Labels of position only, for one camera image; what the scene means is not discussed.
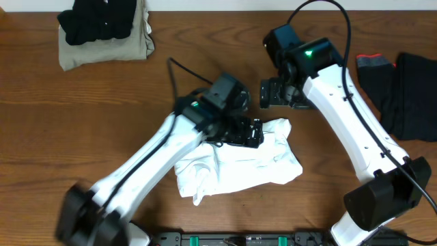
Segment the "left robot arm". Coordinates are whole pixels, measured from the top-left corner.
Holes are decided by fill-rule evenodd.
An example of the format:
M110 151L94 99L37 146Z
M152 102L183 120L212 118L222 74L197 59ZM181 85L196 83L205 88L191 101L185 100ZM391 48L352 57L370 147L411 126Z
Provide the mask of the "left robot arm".
M205 98L175 102L156 134L112 174L90 189L80 184L65 195L55 231L63 245L151 245L131 219L148 193L203 141L258 148L262 122L216 107Z

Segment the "white t-shirt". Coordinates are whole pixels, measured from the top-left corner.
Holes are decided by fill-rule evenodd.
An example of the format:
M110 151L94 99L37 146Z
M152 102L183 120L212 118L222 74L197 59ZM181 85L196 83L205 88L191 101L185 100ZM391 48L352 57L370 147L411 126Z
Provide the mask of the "white t-shirt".
M291 129L285 118L264 123L264 142L258 148L201 143L174 166L180 196L191 197L198 206L205 196L292 181L302 174L302 166L287 141Z

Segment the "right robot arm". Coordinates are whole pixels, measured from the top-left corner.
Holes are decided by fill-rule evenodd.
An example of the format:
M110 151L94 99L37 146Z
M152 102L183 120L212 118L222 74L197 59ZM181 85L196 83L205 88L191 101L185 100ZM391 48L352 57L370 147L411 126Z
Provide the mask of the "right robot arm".
M279 71L262 81L260 106L311 106L318 109L344 146L360 186L345 194L346 213L330 229L334 245L364 245L380 234L403 239L388 222L429 199L431 167L411 159L382 128L350 78L345 59L327 38L263 41Z

